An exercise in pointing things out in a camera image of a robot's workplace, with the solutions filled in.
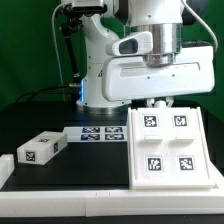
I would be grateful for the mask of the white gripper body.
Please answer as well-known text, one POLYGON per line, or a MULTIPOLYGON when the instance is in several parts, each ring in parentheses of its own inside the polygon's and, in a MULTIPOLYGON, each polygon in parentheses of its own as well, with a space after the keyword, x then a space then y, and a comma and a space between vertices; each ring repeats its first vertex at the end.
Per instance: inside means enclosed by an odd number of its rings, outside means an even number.
POLYGON ((147 99, 210 92, 215 85, 213 48, 183 48, 176 62, 148 67, 142 56, 108 59, 102 95, 108 101, 147 99))

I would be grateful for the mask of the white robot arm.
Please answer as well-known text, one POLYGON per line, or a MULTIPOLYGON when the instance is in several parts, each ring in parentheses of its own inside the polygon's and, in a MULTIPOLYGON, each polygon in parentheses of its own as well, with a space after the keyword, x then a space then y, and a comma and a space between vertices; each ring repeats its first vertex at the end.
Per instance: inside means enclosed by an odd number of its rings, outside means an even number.
POLYGON ((61 0, 66 36, 84 32, 87 73, 74 74, 81 110, 113 113, 133 100, 214 88, 216 43, 182 40, 208 0, 61 0))

